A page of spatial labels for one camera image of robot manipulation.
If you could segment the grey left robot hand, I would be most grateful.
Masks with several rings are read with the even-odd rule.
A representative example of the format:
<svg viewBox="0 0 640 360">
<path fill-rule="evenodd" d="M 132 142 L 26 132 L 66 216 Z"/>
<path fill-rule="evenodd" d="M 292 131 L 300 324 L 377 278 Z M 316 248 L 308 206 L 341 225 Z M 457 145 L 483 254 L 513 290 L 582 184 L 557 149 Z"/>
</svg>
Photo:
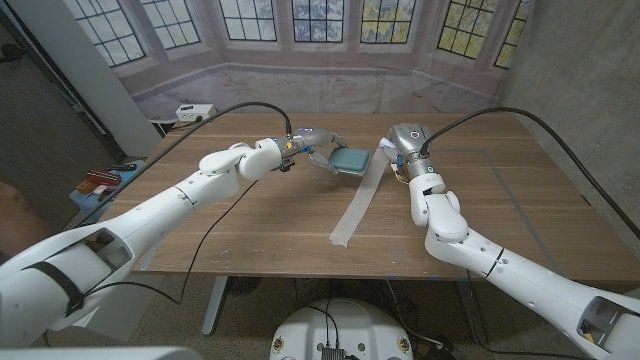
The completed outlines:
<svg viewBox="0 0 640 360">
<path fill-rule="evenodd" d="M 337 168 L 331 165 L 329 160 L 318 153 L 315 148 L 324 147 L 331 143 L 339 148 L 347 147 L 347 142 L 340 135 L 320 128 L 299 128 L 293 130 L 290 135 L 276 138 L 275 143 L 280 150 L 281 163 L 278 170 L 281 172 L 287 172 L 295 165 L 295 155 L 306 153 L 312 165 L 337 174 Z"/>
</svg>

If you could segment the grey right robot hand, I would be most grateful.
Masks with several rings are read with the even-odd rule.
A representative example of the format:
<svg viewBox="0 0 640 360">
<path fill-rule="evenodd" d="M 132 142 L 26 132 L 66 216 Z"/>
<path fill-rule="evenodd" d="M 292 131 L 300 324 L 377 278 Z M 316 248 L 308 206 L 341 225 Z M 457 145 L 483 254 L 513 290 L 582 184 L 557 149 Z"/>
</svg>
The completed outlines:
<svg viewBox="0 0 640 360">
<path fill-rule="evenodd" d="M 401 182 L 409 183 L 417 176 L 435 172 L 428 156 L 421 154 L 421 148 L 428 137 L 426 127 L 401 123 L 392 126 L 387 136 L 380 139 L 379 148 Z"/>
</svg>

